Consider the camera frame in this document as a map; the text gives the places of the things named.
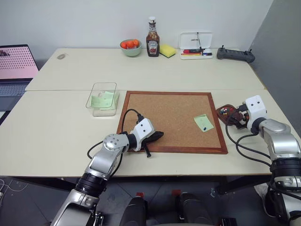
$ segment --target clear plastic container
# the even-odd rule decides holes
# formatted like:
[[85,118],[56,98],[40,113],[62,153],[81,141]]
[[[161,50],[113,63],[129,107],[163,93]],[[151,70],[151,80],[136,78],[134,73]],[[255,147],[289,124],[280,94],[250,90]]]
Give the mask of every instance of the clear plastic container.
[[86,104],[93,116],[115,115],[119,99],[116,85],[114,82],[94,83]]

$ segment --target laptop keyboard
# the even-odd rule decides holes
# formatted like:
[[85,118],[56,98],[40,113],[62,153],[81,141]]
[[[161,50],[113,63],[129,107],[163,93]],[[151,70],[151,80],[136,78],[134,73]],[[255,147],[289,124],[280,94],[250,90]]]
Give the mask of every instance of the laptop keyboard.
[[0,85],[0,97],[22,96],[25,93],[25,85]]

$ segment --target ketchup bottle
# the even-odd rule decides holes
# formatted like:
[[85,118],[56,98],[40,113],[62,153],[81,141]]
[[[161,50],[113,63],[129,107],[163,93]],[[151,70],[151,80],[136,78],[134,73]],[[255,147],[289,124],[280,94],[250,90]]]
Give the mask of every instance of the ketchup bottle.
[[160,37],[156,31],[156,18],[149,17],[149,34],[146,37],[146,48],[149,57],[158,57],[160,50]]

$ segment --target cork board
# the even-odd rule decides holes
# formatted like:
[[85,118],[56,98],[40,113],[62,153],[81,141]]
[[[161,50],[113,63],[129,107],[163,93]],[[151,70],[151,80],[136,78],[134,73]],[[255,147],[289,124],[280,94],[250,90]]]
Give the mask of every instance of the cork board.
[[[227,154],[227,147],[215,112],[211,93],[128,91],[117,133],[127,109],[134,108],[150,119],[156,131],[164,132],[159,140],[148,143],[150,152]],[[202,132],[194,117],[206,114],[213,129]],[[136,125],[137,114],[128,112],[124,131]]]

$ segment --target orange fruit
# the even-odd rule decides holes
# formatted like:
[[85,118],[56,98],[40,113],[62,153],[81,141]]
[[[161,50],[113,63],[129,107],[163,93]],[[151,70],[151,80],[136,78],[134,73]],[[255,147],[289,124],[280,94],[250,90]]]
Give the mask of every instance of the orange fruit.
[[134,45],[135,45],[136,47],[139,46],[139,41],[138,41],[137,39],[135,39],[135,40],[133,41],[133,43],[134,43]]
[[127,47],[128,48],[133,48],[134,47],[134,42],[133,41],[128,41],[127,42]]
[[122,43],[120,44],[120,46],[121,46],[122,48],[127,49],[127,43],[126,43],[126,42],[122,42]]

